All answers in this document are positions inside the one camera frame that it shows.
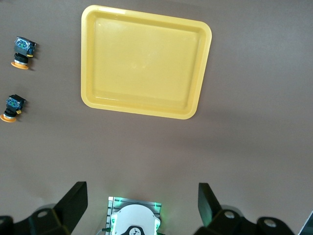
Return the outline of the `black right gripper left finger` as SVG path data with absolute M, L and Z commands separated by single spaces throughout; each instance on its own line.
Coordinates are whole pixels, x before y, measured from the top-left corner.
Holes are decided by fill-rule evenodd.
M 42 208 L 15 223 L 7 215 L 0 217 L 2 235 L 70 235 L 88 207 L 86 182 L 77 182 L 52 208 Z

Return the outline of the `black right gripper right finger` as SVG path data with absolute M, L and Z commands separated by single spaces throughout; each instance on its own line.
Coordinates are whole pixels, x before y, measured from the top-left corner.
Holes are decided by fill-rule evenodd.
M 252 223 L 232 209 L 223 209 L 208 183 L 199 183 L 198 210 L 203 222 L 197 235 L 292 235 L 280 219 L 260 217 Z

